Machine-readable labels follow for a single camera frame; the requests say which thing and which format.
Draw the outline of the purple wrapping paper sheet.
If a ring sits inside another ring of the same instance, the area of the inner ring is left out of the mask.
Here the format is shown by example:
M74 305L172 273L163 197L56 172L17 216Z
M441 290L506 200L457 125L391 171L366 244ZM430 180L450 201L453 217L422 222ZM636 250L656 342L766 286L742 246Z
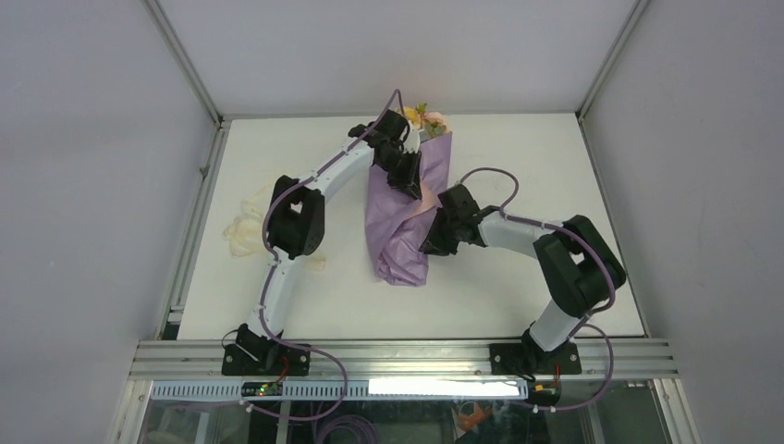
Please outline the purple wrapping paper sheet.
M426 184L437 195L447 188L452 140L450 132L420 145L421 184ZM370 267L377 278L389 285L421 287L427 282L428 256L421 253L419 247L437 208L410 218L419 201L390 189L386 184L386 172L380 167L370 168L364 234Z

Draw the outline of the pink wrapping paper sheet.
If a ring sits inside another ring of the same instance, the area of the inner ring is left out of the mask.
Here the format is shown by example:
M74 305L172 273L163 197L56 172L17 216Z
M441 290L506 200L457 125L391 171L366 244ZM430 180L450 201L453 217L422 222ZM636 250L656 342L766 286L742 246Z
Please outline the pink wrapping paper sheet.
M411 212L410 218L424 214L433 208L437 208L439 201L437 194L433 192L426 184L422 185L422 198Z

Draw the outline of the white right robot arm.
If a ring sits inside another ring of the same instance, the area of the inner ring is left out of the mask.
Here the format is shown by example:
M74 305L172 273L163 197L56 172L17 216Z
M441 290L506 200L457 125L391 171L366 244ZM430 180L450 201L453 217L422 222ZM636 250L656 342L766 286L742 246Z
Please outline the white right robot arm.
M554 367L557 348L591 315L606 309L627 281L620 260L586 216L557 224L513 216L494 205L482 208L462 184L437 199L440 205L422 253L449 256L467 243L537 260L551 301L522 335L521 360L532 374Z

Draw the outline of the cream ribbon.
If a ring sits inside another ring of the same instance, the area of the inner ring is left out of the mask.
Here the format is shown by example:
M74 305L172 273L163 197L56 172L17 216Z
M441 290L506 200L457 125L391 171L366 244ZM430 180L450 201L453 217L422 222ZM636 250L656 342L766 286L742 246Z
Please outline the cream ribbon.
M284 176L240 201L222 237L235 258L268 253L294 261L317 252L325 236L325 197Z

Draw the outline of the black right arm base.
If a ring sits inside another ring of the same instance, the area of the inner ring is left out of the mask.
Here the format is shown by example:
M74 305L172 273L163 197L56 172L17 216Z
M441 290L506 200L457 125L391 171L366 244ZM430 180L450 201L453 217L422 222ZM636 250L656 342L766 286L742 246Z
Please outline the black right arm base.
M494 376L562 376L582 373L578 348L565 343L553 351L539 351L521 342L490 343L488 345L491 373Z

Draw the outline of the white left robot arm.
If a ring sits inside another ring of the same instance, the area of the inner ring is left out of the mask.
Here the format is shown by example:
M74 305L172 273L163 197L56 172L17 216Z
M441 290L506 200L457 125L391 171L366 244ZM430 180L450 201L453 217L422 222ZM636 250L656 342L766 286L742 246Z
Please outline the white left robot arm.
M352 128L339 151L308 175L280 177L263 219L261 234L270 253L260 304L235 339L242 362L257 376L272 373L284 350L278 342L284 311L305 257L325 234L325 207L350 180L370 167L380 168L387 186L415 201L423 197L420 136L415 125L386 110L367 125Z

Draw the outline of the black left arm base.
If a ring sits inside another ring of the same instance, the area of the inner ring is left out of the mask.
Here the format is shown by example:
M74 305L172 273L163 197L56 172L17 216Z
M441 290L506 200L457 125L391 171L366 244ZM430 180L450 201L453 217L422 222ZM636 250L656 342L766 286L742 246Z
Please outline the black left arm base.
M307 376L310 374L308 351L283 345L252 333L241 324L228 335L230 342L221 340L224 349L221 374L223 376Z

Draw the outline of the peach fake rose stem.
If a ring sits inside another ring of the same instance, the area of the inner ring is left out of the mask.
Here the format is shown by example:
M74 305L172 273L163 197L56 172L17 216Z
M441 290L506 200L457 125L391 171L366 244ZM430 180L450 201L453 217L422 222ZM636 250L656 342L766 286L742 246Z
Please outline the peach fake rose stem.
M429 139L434 139L451 132L447 118L440 112L425 112L421 117L422 126Z

